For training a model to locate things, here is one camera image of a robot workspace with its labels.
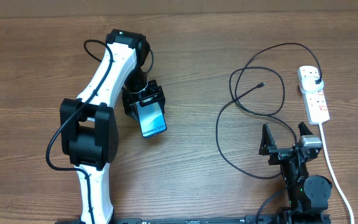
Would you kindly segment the brown cardboard backdrop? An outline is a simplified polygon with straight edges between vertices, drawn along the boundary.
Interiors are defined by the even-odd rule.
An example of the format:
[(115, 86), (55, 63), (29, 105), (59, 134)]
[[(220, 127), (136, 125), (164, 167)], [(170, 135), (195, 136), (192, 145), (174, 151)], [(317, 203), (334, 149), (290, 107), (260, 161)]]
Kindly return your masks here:
[(0, 18), (354, 10), (358, 0), (0, 0)]

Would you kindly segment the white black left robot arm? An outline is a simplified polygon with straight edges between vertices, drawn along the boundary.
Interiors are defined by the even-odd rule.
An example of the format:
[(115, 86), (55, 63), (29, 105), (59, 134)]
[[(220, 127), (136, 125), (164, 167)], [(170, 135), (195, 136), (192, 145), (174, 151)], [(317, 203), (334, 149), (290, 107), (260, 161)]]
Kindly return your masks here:
[(114, 223), (114, 206), (110, 198), (109, 170), (118, 145), (114, 107), (122, 100), (124, 112), (139, 123), (143, 138), (167, 130), (165, 96), (155, 80), (148, 80), (142, 70), (152, 54), (146, 36), (114, 29), (101, 42), (105, 48), (99, 67), (76, 99), (65, 98), (60, 105), (60, 127), (46, 149), (50, 160), (57, 138), (62, 151), (70, 158), (70, 171), (78, 174), (82, 214), (77, 223)]

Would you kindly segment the white charger plug adapter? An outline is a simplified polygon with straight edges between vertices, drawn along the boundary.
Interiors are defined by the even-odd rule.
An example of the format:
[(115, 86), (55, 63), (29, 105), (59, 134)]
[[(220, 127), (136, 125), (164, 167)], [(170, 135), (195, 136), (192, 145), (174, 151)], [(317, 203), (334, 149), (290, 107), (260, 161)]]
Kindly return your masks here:
[(314, 93), (324, 88), (324, 82), (317, 83), (315, 77), (301, 77), (300, 91), (303, 94)]

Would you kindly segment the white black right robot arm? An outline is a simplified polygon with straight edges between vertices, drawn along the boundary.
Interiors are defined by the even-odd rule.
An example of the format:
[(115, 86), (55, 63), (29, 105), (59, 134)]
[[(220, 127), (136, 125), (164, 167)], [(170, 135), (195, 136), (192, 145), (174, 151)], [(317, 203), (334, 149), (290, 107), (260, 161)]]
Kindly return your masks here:
[[(267, 124), (262, 126), (259, 154), (269, 156), (268, 164), (279, 165), (285, 188), (270, 196), (258, 209), (255, 223), (330, 223), (328, 209), (333, 184), (322, 175), (309, 175), (306, 163), (316, 159), (323, 148), (322, 140), (314, 135), (305, 123), (298, 125), (301, 137), (289, 148), (279, 149)], [(289, 207), (276, 214), (261, 217), (263, 208), (278, 195), (286, 192)]]

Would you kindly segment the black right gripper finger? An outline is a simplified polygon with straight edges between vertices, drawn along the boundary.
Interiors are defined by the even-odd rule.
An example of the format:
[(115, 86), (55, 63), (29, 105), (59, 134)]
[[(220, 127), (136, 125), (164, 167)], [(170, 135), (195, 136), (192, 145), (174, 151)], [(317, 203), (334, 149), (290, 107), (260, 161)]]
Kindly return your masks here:
[(307, 127), (307, 125), (304, 122), (301, 122), (298, 125), (298, 129), (300, 131), (300, 136), (313, 135), (313, 133), (309, 130), (309, 128)]
[(269, 126), (264, 124), (262, 126), (262, 139), (259, 148), (259, 155), (267, 156), (273, 149), (275, 149), (275, 141), (273, 139), (272, 133), (269, 130)]

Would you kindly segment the Galaxy smartphone blue screen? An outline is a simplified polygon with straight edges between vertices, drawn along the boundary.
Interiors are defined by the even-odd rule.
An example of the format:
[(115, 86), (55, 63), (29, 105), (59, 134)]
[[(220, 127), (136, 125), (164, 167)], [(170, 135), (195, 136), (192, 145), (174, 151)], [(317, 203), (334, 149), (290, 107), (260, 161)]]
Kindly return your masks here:
[(167, 130), (165, 118), (158, 103), (147, 106), (137, 104), (137, 112), (143, 138), (149, 138)]

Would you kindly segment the white power strip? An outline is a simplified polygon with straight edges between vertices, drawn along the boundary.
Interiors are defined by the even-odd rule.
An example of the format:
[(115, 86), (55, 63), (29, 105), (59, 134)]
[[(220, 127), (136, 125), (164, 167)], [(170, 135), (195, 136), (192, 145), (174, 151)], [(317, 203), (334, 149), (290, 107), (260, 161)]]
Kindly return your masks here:
[[(298, 69), (298, 79), (300, 86), (301, 77), (315, 77), (319, 80), (319, 70), (316, 67), (304, 65)], [(322, 124), (330, 120), (329, 111), (323, 90), (303, 94), (306, 115), (310, 124)]]

